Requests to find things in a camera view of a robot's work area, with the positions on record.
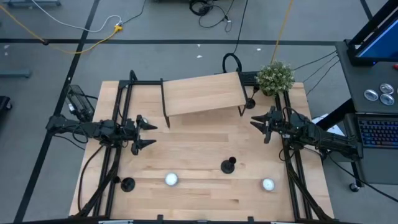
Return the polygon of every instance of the black desk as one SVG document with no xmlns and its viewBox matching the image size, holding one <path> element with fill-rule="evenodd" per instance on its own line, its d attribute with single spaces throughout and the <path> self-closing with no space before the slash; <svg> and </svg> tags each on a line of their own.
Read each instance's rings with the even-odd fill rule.
<svg viewBox="0 0 398 224">
<path fill-rule="evenodd" d="M 349 62 L 345 42 L 336 44 L 341 67 L 347 81 L 351 99 L 347 100 L 326 118 L 317 123 L 327 130 L 342 121 L 347 113 L 396 114 L 398 116 L 398 71 L 393 69 L 393 62 L 379 62 L 373 67 L 354 67 Z M 392 96 L 396 102 L 386 106 L 379 100 L 369 101 L 364 97 L 364 91 L 371 89 L 379 96 L 382 94 L 379 87 L 382 83 L 392 85 L 395 92 Z M 363 159 L 352 162 L 356 177 L 374 184 L 398 184 L 398 150 L 397 149 L 363 149 Z M 358 187 L 363 185 L 356 181 Z"/>
</svg>

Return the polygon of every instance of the concrete floor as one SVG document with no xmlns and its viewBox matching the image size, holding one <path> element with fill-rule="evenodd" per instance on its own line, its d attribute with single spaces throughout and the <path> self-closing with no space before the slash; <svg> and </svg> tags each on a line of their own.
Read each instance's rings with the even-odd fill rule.
<svg viewBox="0 0 398 224">
<path fill-rule="evenodd" d="M 366 0 L 374 14 L 386 0 Z M 62 1 L 62 7 L 46 9 L 61 21 L 84 26 L 94 0 Z M 98 29 L 110 15 L 123 18 L 138 13 L 143 1 L 101 0 L 92 29 Z M 227 8 L 229 1 L 218 2 Z M 241 39 L 276 40 L 289 0 L 250 0 L 243 23 Z M 188 10 L 185 1 L 147 0 L 141 17 L 125 24 L 115 39 L 223 39 L 238 36 L 244 1 L 235 1 L 229 14 L 233 29 L 224 32 L 220 24 L 212 29 L 198 26 L 197 16 Z M 48 39 L 79 39 L 82 31 L 67 28 L 51 21 L 38 9 L 10 9 L 26 26 Z M 203 19 L 213 22 L 219 18 L 216 10 Z M 104 31 L 89 34 L 88 39 L 109 35 L 112 20 Z M 1 38 L 31 38 L 0 13 Z M 287 21 L 283 40 L 330 40 L 352 38 L 367 22 L 359 0 L 300 0 L 295 1 Z M 0 68 L 33 71 L 30 79 L 0 79 L 0 95 L 12 98 L 14 108 L 2 121 L 0 129 L 0 223 L 12 222 L 22 194 L 25 191 L 35 160 L 45 136 L 45 125 L 57 103 L 73 55 L 54 51 L 42 44 L 0 44 Z M 59 44 L 67 50 L 76 50 L 77 44 Z M 102 44 L 80 57 L 72 83 L 79 84 L 86 94 L 97 95 L 104 80 L 127 79 L 133 69 L 141 80 L 197 77 L 221 72 L 221 61 L 234 45 L 228 44 Z M 259 70 L 271 60 L 273 45 L 240 45 L 237 56 L 243 70 Z M 281 45 L 277 59 L 293 67 L 315 60 L 334 51 L 333 46 Z M 322 62 L 298 70 L 295 79 L 301 82 Z M 234 70 L 228 61 L 229 70 Z M 305 82 L 309 91 L 326 72 L 323 68 Z M 308 96 L 313 117 L 331 112 L 349 98 L 348 88 L 339 64 Z M 25 221 L 63 218 L 68 215 L 83 151 L 63 139 L 53 139 L 28 206 Z M 342 163 L 347 169 L 349 164 Z M 396 223 L 398 205 L 375 193 L 370 188 L 351 193 L 348 184 L 353 180 L 330 161 L 324 163 L 335 217 L 356 223 Z M 398 197 L 398 187 L 376 187 Z"/>
</svg>

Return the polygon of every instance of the white cable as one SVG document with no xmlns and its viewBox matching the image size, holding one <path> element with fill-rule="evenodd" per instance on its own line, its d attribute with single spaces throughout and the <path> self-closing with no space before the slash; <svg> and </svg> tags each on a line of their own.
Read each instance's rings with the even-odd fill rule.
<svg viewBox="0 0 398 224">
<path fill-rule="evenodd" d="M 66 24 L 66 23 L 64 23 L 64 22 L 59 21 L 58 19 L 56 19 L 56 18 L 54 18 L 53 16 L 51 16 L 51 15 L 50 15 L 46 10 L 44 10 L 42 7 L 40 7 L 34 0 L 31 0 L 31 1 L 32 1 L 39 9 L 41 9 L 44 13 L 46 13 L 46 15 L 48 15 L 49 17 L 51 17 L 51 19 L 53 19 L 55 22 L 58 22 L 59 24 L 62 24 L 62 25 L 68 26 L 68 27 L 72 27 L 72 28 L 76 28 L 76 29 L 81 29 L 81 30 L 85 30 L 85 31 L 88 31 L 88 32 L 101 32 L 101 30 L 104 29 L 104 26 L 106 25 L 107 21 L 108 21 L 110 18 L 112 18 L 112 17 L 118 17 L 118 18 L 119 18 L 118 24 L 122 24 L 122 17 L 120 17 L 120 16 L 118 16 L 118 15 L 112 15 L 112 16 L 109 16 L 108 18 L 106 18 L 104 24 L 102 25 L 102 27 L 101 27 L 99 30 L 88 30 L 88 29 L 86 29 L 86 28 L 84 28 L 84 27 L 77 27 L 77 26 L 73 26 L 73 25 Z"/>
</svg>

